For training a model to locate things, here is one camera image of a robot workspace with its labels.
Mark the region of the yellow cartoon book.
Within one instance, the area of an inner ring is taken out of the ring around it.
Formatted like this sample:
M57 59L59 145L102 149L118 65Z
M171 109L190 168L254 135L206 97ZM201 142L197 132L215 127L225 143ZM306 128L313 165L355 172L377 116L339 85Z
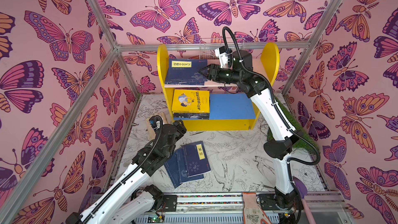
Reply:
M174 118L184 118L184 119L209 119L209 113L174 113Z
M210 113L210 92L176 89L172 101L173 113Z

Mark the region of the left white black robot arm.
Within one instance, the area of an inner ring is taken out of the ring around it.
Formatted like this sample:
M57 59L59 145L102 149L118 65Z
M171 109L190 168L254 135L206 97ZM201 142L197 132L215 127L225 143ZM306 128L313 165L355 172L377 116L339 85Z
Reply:
M163 193L148 186L135 200L127 203L132 194L172 157L176 143L187 132L181 120L164 124L159 115L150 118L155 138L140 149L122 176L81 214L73 212L68 224L130 223L149 210L158 210Z

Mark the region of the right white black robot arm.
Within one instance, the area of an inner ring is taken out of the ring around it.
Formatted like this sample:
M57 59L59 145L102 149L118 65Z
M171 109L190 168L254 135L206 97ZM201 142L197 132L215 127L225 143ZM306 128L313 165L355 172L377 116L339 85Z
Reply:
M275 201L280 209L299 206L301 194L293 180L290 163L299 162L315 166L320 162L318 148L306 140L301 132L288 120L274 96L272 85L279 71L280 54L275 43L268 43L261 54L261 62L266 72L262 75L254 71L251 53L222 46L215 49L219 64L210 64L200 73L208 80L221 84L236 84L244 92L264 117L273 135L264 144L265 152L273 159L276 175ZM304 161L291 155L292 146L303 141L315 153L314 161Z

